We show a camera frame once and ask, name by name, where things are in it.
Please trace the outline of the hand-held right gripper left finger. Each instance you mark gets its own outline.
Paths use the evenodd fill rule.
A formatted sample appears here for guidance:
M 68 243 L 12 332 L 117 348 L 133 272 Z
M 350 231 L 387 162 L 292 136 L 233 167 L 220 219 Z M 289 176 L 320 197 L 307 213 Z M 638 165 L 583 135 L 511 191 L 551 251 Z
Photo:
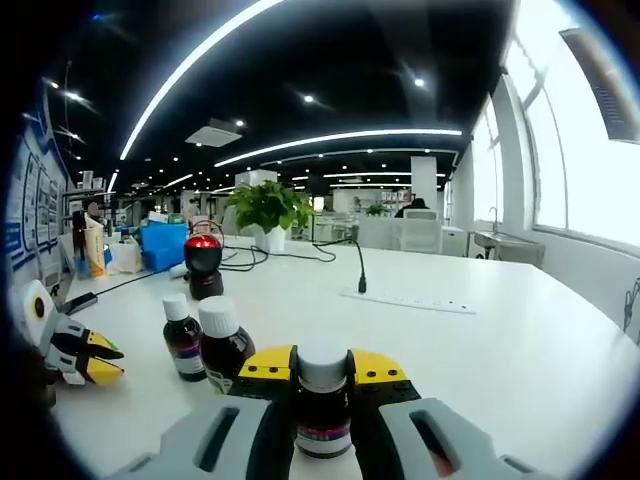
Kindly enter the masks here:
M 216 395 L 161 435 L 160 448 L 112 479 L 287 479 L 294 452 L 292 413 L 297 347 L 260 350 L 228 393 Z

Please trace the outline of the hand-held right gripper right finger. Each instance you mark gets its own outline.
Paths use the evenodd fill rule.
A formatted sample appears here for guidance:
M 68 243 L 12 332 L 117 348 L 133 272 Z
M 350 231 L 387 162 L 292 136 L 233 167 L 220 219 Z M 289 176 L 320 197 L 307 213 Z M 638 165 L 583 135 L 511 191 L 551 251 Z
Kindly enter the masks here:
M 493 439 L 435 398 L 422 398 L 390 357 L 348 353 L 351 438 L 365 479 L 543 479 L 496 454 Z

